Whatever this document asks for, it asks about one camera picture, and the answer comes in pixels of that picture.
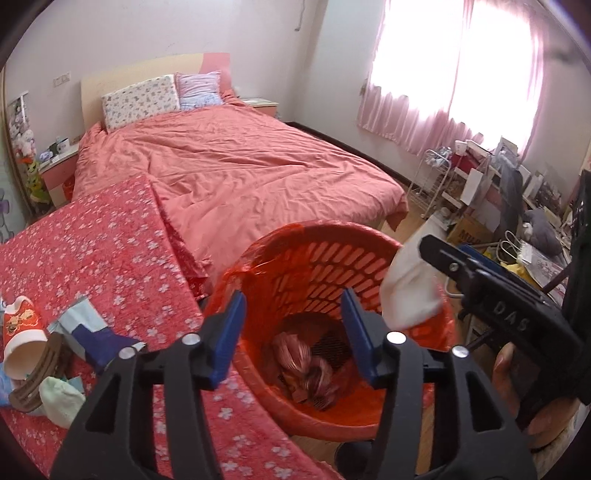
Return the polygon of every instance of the orange laundry basket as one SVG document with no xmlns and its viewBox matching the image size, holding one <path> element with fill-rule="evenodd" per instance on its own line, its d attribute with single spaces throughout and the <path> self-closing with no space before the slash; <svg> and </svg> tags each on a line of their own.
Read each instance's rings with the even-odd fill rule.
<svg viewBox="0 0 591 480">
<path fill-rule="evenodd" d="M 379 286 L 400 246 L 356 223 L 287 225 L 251 245 L 218 282 L 206 314 L 221 311 L 234 290 L 244 292 L 248 309 L 234 366 L 286 433 L 334 442 L 376 436 L 385 391 L 373 390 L 355 371 L 348 395 L 328 410 L 295 403 L 269 379 L 274 362 L 270 345 L 286 331 L 297 333 L 313 349 L 324 346 L 327 355 L 342 353 L 340 342 L 347 340 L 341 292 L 352 287 L 366 310 L 381 313 Z M 407 333 L 420 345 L 447 350 L 455 343 L 455 325 L 447 297 L 441 295 L 443 310 Z M 433 389 L 426 386 L 424 404 L 432 402 Z"/>
</svg>

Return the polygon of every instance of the hand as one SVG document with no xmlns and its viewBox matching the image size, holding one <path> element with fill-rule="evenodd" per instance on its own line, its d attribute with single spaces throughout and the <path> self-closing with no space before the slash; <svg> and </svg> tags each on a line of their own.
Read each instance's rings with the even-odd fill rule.
<svg viewBox="0 0 591 480">
<path fill-rule="evenodd" d="M 519 411 L 519 397 L 509 376 L 514 351 L 515 345 L 507 343 L 496 356 L 492 384 L 509 407 L 511 414 L 516 417 Z M 565 397 L 557 398 L 542 408 L 526 430 L 530 435 L 530 448 L 541 448 L 552 442 L 568 425 L 580 405 L 578 399 Z"/>
</svg>

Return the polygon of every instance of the pink curtain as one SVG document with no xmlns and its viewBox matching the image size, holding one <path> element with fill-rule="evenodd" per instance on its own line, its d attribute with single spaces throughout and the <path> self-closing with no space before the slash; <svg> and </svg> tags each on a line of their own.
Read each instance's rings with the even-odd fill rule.
<svg viewBox="0 0 591 480">
<path fill-rule="evenodd" d="M 387 0 L 358 125 L 413 154 L 454 140 L 494 148 L 501 135 L 523 153 L 540 99 L 543 25 L 514 1 Z"/>
</svg>

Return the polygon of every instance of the wooden headboard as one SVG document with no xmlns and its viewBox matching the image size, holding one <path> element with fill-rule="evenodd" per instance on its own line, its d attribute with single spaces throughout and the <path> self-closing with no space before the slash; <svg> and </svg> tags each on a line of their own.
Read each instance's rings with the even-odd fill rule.
<svg viewBox="0 0 591 480">
<path fill-rule="evenodd" d="M 102 121 L 101 97 L 106 93 L 175 72 L 209 73 L 216 70 L 222 72 L 220 90 L 223 92 L 232 86 L 229 53 L 189 53 L 161 57 L 86 77 L 80 82 L 84 128 L 88 130 L 95 123 Z"/>
</svg>

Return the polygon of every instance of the wall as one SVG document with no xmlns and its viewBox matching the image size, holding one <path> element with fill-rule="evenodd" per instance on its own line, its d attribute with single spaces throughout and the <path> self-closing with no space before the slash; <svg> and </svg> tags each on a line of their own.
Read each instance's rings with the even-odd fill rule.
<svg viewBox="0 0 591 480">
<path fill-rule="evenodd" d="M 568 51 L 571 41 L 558 28 L 550 30 L 549 51 Z M 545 173 L 570 196 L 591 141 L 591 74 L 582 61 L 545 63 L 546 82 L 537 127 L 524 165 Z"/>
<path fill-rule="evenodd" d="M 280 103 L 293 119 L 294 85 L 317 0 L 55 0 L 30 26 L 7 63 L 7 101 L 29 90 L 37 147 L 84 132 L 80 79 L 116 66 L 204 51 L 232 55 L 244 97 Z M 66 72 L 72 81 L 53 87 Z"/>
<path fill-rule="evenodd" d="M 341 140 L 411 179 L 418 159 L 392 141 L 356 126 L 359 90 L 369 73 L 384 0 L 326 0 L 309 49 L 300 84 L 296 121 Z M 550 47 L 568 50 L 570 41 L 558 28 Z M 582 62 L 547 63 L 538 127 L 525 160 L 532 170 L 543 168 L 568 196 L 591 139 L 591 74 Z"/>
<path fill-rule="evenodd" d="M 309 51 L 295 120 L 412 178 L 418 160 L 385 138 L 356 126 L 359 91 L 369 73 L 384 0 L 327 0 Z"/>
</svg>

